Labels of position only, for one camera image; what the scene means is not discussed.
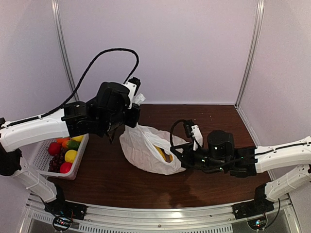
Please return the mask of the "white plastic bag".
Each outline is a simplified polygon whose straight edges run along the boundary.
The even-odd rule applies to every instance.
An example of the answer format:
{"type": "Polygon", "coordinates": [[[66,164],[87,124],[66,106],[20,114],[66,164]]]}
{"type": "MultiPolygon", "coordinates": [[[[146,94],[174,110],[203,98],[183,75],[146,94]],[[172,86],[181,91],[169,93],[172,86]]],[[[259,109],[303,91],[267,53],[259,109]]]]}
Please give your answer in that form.
{"type": "Polygon", "coordinates": [[[135,167],[160,175],[173,175],[185,171],[181,162],[170,151],[170,133],[150,126],[137,124],[131,128],[125,126],[125,131],[119,137],[122,152],[127,161],[135,167]],[[156,150],[155,146],[171,154],[173,161],[167,163],[156,150]]]}

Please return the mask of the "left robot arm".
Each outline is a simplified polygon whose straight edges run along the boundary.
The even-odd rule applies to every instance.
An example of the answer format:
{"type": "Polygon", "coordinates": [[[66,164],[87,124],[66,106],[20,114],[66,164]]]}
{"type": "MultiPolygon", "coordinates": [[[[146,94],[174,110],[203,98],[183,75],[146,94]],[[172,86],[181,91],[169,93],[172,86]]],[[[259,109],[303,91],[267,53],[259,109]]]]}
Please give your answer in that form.
{"type": "Polygon", "coordinates": [[[54,113],[9,122],[0,120],[0,174],[9,176],[36,193],[46,210],[56,216],[73,216],[60,186],[49,182],[22,157],[21,147],[40,141],[95,134],[109,136],[120,125],[137,125],[140,109],[133,103],[140,80],[124,84],[103,82],[88,102],[72,102],[54,113]]]}

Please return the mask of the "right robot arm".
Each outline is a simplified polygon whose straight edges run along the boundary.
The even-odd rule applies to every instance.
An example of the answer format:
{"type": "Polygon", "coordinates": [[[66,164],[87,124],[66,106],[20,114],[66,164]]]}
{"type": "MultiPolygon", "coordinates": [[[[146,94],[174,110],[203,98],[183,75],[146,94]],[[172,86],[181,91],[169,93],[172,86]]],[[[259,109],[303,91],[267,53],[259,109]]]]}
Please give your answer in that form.
{"type": "Polygon", "coordinates": [[[285,194],[311,180],[311,138],[269,146],[235,148],[233,134],[221,130],[207,136],[208,148],[195,131],[186,133],[191,142],[175,145],[170,134],[171,152],[183,168],[205,173],[229,173],[237,178],[256,176],[280,167],[294,168],[277,180],[264,183],[255,190],[254,199],[232,206],[235,219],[264,214],[274,210],[274,203],[285,194]]]}

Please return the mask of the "yellow fruit in bag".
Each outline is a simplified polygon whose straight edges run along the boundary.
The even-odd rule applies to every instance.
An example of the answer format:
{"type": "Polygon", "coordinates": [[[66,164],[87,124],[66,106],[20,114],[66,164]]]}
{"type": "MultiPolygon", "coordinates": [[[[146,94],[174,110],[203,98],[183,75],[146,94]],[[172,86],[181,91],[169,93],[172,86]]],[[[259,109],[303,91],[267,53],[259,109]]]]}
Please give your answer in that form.
{"type": "Polygon", "coordinates": [[[167,154],[164,149],[155,146],[156,150],[159,152],[159,154],[162,156],[165,162],[170,163],[173,161],[173,157],[171,154],[167,154]]]}

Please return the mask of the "yellow fruit upper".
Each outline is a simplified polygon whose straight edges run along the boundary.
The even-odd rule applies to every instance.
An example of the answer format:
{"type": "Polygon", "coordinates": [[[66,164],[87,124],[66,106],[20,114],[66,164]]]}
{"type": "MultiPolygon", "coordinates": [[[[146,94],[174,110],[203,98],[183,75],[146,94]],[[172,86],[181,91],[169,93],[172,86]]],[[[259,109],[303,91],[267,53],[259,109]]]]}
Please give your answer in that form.
{"type": "Polygon", "coordinates": [[[84,137],[83,135],[80,135],[80,136],[72,137],[71,140],[74,140],[76,142],[82,142],[83,137],[84,137]]]}

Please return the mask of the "orange fruit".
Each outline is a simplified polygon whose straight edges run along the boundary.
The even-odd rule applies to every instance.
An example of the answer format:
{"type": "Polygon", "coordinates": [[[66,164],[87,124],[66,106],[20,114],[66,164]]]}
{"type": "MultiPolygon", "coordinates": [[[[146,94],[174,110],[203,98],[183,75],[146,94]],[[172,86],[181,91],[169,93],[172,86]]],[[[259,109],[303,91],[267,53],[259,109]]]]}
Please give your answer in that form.
{"type": "Polygon", "coordinates": [[[57,139],[56,139],[56,142],[57,142],[58,144],[63,144],[63,142],[68,141],[68,140],[70,140],[69,137],[57,138],[57,139]]]}

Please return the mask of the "yellow fruit lower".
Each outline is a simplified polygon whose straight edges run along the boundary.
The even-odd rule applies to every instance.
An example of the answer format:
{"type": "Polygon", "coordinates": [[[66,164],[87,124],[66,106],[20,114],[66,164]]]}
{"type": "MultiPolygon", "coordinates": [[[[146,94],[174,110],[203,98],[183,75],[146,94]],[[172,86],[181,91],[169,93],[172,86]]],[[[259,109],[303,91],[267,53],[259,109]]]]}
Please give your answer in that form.
{"type": "Polygon", "coordinates": [[[68,150],[65,153],[65,162],[73,164],[76,156],[77,156],[77,151],[75,151],[75,150],[68,150]]]}

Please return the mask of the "red fruit upper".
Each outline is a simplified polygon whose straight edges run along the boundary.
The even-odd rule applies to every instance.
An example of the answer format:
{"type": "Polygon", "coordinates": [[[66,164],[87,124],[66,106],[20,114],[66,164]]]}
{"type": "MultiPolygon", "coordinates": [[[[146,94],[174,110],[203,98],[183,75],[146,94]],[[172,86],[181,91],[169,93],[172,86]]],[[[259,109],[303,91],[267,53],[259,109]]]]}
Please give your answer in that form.
{"type": "Polygon", "coordinates": [[[57,142],[52,142],[49,145],[48,153],[51,156],[56,156],[56,155],[59,155],[61,153],[61,150],[62,150],[61,144],[59,144],[57,142]]]}

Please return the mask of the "red fruit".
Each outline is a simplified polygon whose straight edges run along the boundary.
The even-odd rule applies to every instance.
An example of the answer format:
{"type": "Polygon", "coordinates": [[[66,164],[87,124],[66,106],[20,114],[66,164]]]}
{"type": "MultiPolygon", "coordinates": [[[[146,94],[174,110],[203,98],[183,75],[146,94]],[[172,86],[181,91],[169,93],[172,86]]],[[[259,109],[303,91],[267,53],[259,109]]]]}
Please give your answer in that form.
{"type": "Polygon", "coordinates": [[[70,162],[64,162],[61,166],[60,166],[60,173],[65,174],[68,173],[71,170],[72,167],[72,163],[70,162]]]}
{"type": "Polygon", "coordinates": [[[61,150],[62,150],[61,144],[59,144],[57,142],[52,142],[49,145],[48,153],[51,156],[56,156],[56,155],[59,155],[61,153],[61,150]]]}

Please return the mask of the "red fruit lower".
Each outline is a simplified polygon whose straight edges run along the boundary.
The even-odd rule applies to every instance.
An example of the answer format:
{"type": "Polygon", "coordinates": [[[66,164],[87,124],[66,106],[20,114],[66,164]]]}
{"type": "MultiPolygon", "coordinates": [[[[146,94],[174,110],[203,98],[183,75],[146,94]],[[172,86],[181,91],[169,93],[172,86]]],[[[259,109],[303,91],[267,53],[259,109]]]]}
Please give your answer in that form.
{"type": "Polygon", "coordinates": [[[65,174],[68,173],[71,170],[72,167],[72,163],[70,162],[64,162],[61,166],[60,166],[60,173],[65,174]]]}

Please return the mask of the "green pepper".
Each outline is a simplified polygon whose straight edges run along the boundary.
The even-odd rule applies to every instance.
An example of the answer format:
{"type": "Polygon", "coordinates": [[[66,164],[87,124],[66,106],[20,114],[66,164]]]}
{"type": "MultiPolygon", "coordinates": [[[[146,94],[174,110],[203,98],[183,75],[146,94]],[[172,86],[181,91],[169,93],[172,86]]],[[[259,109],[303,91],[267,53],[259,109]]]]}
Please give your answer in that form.
{"type": "Polygon", "coordinates": [[[78,150],[80,142],[75,140],[66,140],[62,143],[62,147],[68,150],[78,150]]]}

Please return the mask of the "dark purple grapes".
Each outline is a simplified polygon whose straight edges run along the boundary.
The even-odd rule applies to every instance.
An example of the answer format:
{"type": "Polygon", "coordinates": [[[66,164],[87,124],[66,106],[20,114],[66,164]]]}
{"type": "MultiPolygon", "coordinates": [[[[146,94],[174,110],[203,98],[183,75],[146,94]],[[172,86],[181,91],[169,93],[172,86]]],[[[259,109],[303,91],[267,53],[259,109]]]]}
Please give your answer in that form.
{"type": "Polygon", "coordinates": [[[53,156],[49,162],[49,172],[60,173],[60,167],[65,162],[66,150],[62,150],[60,154],[53,156]]]}

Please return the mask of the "right circuit board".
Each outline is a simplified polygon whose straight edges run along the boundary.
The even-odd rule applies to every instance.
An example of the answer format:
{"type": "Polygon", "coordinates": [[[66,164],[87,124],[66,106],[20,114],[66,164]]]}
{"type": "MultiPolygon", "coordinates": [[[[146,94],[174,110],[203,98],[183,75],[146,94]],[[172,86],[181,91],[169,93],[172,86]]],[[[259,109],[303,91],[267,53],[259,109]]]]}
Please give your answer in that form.
{"type": "Polygon", "coordinates": [[[249,219],[247,221],[247,224],[250,229],[254,231],[260,231],[263,230],[267,225],[267,218],[262,216],[258,218],[249,219]]]}

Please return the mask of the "circuit board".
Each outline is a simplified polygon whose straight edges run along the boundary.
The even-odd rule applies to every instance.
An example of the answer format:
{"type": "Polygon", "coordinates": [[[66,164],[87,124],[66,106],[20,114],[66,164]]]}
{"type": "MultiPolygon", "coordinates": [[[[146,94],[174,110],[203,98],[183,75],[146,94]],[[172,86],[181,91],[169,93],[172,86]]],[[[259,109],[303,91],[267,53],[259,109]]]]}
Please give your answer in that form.
{"type": "Polygon", "coordinates": [[[267,218],[262,216],[258,218],[249,219],[247,221],[247,224],[250,229],[254,231],[260,231],[263,230],[267,225],[267,218]]]}
{"type": "Polygon", "coordinates": [[[68,230],[71,227],[72,223],[73,221],[71,219],[56,216],[52,221],[52,226],[54,227],[55,230],[63,232],[68,230]]]}

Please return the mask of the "white perforated plastic basket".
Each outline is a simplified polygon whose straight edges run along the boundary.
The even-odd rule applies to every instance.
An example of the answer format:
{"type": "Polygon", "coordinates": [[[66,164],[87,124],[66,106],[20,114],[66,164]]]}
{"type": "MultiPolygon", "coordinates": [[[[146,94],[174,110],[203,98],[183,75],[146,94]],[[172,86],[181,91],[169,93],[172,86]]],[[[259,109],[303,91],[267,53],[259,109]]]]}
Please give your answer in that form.
{"type": "Polygon", "coordinates": [[[38,171],[39,174],[46,176],[46,177],[54,177],[59,179],[66,179],[66,180],[74,180],[78,173],[78,169],[84,155],[87,143],[89,140],[89,135],[85,134],[82,138],[82,142],[77,150],[77,156],[73,161],[73,165],[71,166],[70,170],[67,173],[60,173],[60,172],[52,172],[49,171],[49,164],[52,160],[52,156],[48,153],[48,147],[50,143],[56,143],[56,139],[48,139],[38,143],[35,153],[30,160],[29,164],[38,171]]]}

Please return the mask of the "left circuit board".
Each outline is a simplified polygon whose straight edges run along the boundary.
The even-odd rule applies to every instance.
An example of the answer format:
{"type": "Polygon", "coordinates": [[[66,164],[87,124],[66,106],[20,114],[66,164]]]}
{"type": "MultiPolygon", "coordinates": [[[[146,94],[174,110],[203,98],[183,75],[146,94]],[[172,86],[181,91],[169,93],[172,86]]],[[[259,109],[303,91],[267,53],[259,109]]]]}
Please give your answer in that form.
{"type": "Polygon", "coordinates": [[[73,221],[71,219],[56,216],[52,221],[52,226],[54,227],[55,230],[63,232],[68,230],[71,227],[72,223],[73,221]]]}

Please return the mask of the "front aluminium rail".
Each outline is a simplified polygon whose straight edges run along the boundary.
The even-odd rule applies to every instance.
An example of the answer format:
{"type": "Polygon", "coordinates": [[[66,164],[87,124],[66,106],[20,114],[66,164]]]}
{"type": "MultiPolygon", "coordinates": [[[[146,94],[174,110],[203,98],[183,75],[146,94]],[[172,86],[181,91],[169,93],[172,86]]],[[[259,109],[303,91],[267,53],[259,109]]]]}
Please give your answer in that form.
{"type": "Polygon", "coordinates": [[[233,204],[205,207],[139,209],[86,205],[85,218],[74,220],[69,233],[255,233],[250,225],[267,218],[265,233],[299,233],[288,196],[265,214],[237,219],[233,204]]]}

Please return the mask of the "left aluminium frame post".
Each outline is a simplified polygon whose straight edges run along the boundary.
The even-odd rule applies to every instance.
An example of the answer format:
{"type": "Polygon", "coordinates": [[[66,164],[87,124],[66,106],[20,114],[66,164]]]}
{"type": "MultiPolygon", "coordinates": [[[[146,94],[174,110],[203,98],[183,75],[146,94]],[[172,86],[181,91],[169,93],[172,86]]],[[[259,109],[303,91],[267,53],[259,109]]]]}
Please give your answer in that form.
{"type": "Polygon", "coordinates": [[[69,84],[69,89],[71,93],[73,93],[76,88],[76,85],[75,85],[75,81],[72,75],[69,57],[67,53],[58,0],[51,0],[51,5],[52,5],[52,15],[54,18],[56,36],[57,36],[58,45],[60,48],[61,59],[62,59],[62,63],[64,66],[66,79],[69,84]]]}

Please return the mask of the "aluminium frame post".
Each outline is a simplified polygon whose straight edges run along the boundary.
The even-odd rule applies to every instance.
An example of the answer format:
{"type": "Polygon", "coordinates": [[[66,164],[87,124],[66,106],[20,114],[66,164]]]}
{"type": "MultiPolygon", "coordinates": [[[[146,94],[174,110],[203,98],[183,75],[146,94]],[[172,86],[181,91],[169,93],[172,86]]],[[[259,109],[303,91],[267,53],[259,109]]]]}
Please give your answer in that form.
{"type": "Polygon", "coordinates": [[[242,98],[245,94],[247,83],[250,77],[250,73],[252,70],[253,62],[255,59],[256,55],[256,50],[261,34],[261,29],[262,29],[262,23],[263,23],[263,17],[264,17],[264,0],[258,0],[257,1],[257,6],[256,6],[256,13],[255,13],[255,18],[254,18],[254,26],[253,26],[253,32],[252,32],[252,37],[251,37],[251,42],[250,42],[250,48],[246,60],[246,66],[243,72],[243,77],[242,77],[242,83],[240,85],[240,90],[235,102],[235,107],[238,109],[241,105],[242,98]]]}
{"type": "Polygon", "coordinates": [[[69,57],[67,53],[58,0],[51,0],[51,5],[52,5],[52,15],[54,18],[56,36],[57,36],[58,45],[60,48],[61,59],[62,59],[62,63],[64,66],[66,79],[69,84],[69,89],[71,93],[73,93],[76,88],[76,85],[75,85],[75,81],[72,75],[69,57]]]}

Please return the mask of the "right aluminium frame post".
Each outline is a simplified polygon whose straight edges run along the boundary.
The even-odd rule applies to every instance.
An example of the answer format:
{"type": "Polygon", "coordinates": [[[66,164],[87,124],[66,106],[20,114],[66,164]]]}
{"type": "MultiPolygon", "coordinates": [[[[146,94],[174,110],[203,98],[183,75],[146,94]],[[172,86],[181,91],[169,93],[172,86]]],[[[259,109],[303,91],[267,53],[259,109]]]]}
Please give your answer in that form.
{"type": "Polygon", "coordinates": [[[255,13],[255,18],[254,18],[254,26],[253,26],[253,32],[252,32],[252,37],[251,37],[251,42],[250,42],[250,48],[246,60],[246,66],[243,72],[243,77],[242,77],[242,83],[240,85],[240,90],[235,102],[235,107],[238,109],[241,105],[242,98],[245,94],[247,83],[250,77],[250,73],[252,70],[253,62],[255,59],[256,55],[256,50],[261,34],[261,29],[262,29],[262,23],[263,23],[263,17],[264,17],[264,0],[258,0],[257,1],[257,6],[256,6],[256,13],[255,13]]]}

